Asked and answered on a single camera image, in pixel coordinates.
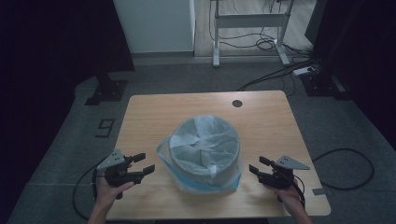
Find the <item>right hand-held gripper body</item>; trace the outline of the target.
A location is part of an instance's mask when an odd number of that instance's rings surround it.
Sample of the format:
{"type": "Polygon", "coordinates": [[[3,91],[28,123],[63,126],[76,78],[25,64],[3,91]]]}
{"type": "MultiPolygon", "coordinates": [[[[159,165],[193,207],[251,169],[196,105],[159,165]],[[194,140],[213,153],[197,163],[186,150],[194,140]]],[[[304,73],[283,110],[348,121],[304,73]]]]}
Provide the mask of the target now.
{"type": "Polygon", "coordinates": [[[309,170],[310,167],[289,157],[282,156],[277,161],[273,161],[274,166],[271,174],[263,172],[258,173],[258,180],[260,183],[276,188],[287,189],[293,184],[294,170],[309,170]]]}

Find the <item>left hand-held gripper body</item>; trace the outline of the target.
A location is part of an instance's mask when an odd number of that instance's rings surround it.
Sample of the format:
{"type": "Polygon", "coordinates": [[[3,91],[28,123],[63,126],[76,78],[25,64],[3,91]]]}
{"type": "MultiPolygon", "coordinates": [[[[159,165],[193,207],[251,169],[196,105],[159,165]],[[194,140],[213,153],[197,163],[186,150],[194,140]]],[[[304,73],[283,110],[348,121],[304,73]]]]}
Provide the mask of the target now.
{"type": "Polygon", "coordinates": [[[127,182],[140,184],[144,178],[143,171],[129,173],[133,156],[126,157],[116,148],[96,166],[97,171],[104,172],[105,179],[111,187],[119,187],[127,182]]]}

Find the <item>green plastic bin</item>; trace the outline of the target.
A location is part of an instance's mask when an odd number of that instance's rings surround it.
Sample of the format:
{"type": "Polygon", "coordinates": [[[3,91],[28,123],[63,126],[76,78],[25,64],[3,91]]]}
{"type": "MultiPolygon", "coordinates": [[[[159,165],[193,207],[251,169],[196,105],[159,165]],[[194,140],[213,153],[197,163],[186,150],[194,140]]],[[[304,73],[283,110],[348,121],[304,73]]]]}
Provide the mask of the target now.
{"type": "Polygon", "coordinates": [[[171,162],[195,183],[227,188],[239,176],[240,138],[231,123],[212,116],[182,122],[168,142],[171,162]]]}

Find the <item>white bag with blue band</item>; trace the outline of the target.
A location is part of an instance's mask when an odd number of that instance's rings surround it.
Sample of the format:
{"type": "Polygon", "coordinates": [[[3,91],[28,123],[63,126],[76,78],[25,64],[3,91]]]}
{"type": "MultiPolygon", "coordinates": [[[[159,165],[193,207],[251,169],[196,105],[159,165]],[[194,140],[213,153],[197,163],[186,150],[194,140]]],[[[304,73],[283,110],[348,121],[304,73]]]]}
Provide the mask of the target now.
{"type": "Polygon", "coordinates": [[[240,147],[230,122],[202,115],[183,121],[156,152],[179,190],[213,194],[238,188],[243,171],[240,147]]]}

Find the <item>person's right hand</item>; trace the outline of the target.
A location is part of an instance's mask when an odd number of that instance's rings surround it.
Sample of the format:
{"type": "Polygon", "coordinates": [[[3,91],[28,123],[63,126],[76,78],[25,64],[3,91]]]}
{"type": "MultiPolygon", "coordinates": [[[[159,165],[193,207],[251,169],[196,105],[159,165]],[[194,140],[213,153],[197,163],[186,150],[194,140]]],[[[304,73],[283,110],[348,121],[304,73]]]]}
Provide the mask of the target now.
{"type": "Polygon", "coordinates": [[[304,212],[304,207],[300,202],[299,194],[294,187],[289,187],[287,189],[276,189],[269,186],[265,187],[272,190],[277,196],[280,197],[286,210],[293,217],[297,217],[304,212]]]}

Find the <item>person's left hand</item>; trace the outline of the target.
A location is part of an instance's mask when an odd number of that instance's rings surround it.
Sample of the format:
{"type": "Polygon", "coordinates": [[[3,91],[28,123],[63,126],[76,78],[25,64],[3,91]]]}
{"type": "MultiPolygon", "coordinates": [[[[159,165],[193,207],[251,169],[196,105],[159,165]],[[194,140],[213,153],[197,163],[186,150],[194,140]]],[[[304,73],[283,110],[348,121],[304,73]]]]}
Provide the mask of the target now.
{"type": "Polygon", "coordinates": [[[104,177],[101,177],[98,184],[97,198],[94,209],[102,213],[107,213],[117,196],[125,190],[134,186],[134,182],[127,182],[119,187],[111,187],[104,177]]]}

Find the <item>black stand base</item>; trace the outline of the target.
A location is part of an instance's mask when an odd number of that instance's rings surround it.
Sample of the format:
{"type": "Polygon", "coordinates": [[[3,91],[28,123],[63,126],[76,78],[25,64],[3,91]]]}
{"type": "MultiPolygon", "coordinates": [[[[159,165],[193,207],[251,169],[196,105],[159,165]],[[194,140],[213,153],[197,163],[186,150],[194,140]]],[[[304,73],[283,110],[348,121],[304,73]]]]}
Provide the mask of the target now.
{"type": "Polygon", "coordinates": [[[102,102],[119,102],[125,92],[127,80],[113,80],[109,74],[99,74],[96,76],[98,80],[97,88],[89,97],[85,105],[99,105],[102,102]]]}
{"type": "Polygon", "coordinates": [[[333,97],[339,101],[351,99],[347,88],[337,77],[324,80],[320,78],[319,75],[302,75],[300,79],[308,96],[333,97]]]}

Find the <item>white power strip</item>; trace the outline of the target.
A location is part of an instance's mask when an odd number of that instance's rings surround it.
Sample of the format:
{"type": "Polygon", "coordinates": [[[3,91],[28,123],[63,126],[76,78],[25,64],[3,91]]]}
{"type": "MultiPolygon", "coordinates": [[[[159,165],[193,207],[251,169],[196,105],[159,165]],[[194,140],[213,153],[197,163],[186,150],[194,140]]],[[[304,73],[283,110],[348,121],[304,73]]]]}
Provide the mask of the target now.
{"type": "Polygon", "coordinates": [[[306,75],[306,74],[312,73],[314,71],[315,71],[315,68],[313,68],[312,66],[307,66],[307,67],[293,70],[292,74],[294,76],[301,76],[301,75],[306,75]]]}

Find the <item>white cabinet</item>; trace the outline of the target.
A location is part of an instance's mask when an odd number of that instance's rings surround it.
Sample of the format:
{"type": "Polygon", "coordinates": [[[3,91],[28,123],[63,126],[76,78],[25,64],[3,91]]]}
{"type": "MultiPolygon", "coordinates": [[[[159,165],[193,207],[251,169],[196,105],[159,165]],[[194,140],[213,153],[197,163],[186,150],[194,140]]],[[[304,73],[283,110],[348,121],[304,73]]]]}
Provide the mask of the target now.
{"type": "Polygon", "coordinates": [[[194,0],[113,0],[132,54],[193,52],[194,0]]]}

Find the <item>dark curtain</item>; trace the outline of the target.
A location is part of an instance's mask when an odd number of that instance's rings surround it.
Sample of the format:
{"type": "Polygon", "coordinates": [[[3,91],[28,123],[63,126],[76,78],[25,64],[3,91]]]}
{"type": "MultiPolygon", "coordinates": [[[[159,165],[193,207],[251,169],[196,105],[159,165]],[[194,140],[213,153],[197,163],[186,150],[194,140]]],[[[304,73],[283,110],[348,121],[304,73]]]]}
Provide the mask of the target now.
{"type": "Polygon", "coordinates": [[[0,0],[0,130],[60,125],[76,86],[134,64],[114,0],[0,0]]]}
{"type": "Polygon", "coordinates": [[[396,0],[316,0],[305,36],[319,77],[337,77],[396,149],[396,0]]]}

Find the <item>white metal desk frame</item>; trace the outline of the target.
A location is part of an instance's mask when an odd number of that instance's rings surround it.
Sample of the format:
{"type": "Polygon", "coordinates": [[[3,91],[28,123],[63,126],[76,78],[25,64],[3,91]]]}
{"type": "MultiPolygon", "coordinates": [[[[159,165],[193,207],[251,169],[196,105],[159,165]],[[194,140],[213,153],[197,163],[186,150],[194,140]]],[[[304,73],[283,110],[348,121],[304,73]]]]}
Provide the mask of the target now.
{"type": "Polygon", "coordinates": [[[258,28],[258,27],[275,27],[279,28],[277,39],[274,40],[275,48],[281,62],[287,66],[291,62],[283,46],[284,36],[290,20],[291,10],[294,0],[290,0],[284,13],[266,13],[266,14],[242,14],[242,15],[221,15],[219,13],[219,0],[215,2],[214,16],[214,46],[213,46],[213,66],[219,67],[219,30],[223,28],[258,28]]]}

